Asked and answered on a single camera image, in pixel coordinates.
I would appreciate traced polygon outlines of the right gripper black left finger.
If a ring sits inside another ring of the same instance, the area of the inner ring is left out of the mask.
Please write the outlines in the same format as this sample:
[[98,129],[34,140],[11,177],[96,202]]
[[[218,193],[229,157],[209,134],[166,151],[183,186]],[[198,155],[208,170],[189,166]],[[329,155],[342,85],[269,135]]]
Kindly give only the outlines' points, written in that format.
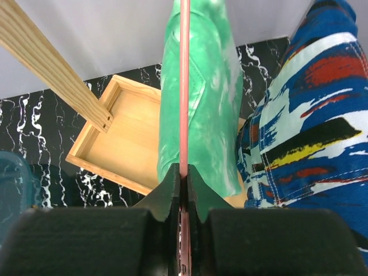
[[156,221],[165,222],[179,213],[180,185],[179,164],[173,163],[161,183],[133,207],[147,209]]

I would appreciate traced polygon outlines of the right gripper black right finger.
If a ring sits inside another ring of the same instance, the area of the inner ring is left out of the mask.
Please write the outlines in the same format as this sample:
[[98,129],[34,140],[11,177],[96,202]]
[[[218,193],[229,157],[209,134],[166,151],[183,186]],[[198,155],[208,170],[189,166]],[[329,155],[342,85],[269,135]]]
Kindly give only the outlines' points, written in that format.
[[205,183],[192,164],[188,165],[187,189],[189,214],[199,219],[201,224],[206,221],[209,212],[213,209],[233,209],[233,206]]

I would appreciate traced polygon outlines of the pink wire hanger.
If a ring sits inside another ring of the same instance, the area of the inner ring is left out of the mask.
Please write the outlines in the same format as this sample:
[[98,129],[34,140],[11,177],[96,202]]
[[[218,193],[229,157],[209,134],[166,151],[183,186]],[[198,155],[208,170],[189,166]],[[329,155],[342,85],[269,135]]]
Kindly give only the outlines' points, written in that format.
[[180,111],[179,111],[179,173],[180,173],[180,217],[181,217],[181,274],[191,274],[191,249],[189,213],[187,209],[188,137],[189,137],[189,42],[190,0],[180,1]]

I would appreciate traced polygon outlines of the green tie-dye trousers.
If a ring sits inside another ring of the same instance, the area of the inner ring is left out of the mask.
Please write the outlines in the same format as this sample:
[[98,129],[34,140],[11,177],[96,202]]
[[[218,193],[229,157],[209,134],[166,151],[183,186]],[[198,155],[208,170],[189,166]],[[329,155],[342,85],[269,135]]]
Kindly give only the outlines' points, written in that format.
[[[191,1],[188,162],[222,197],[241,193],[235,141],[243,73],[224,1]],[[179,160],[180,3],[166,26],[160,74],[159,180]]]

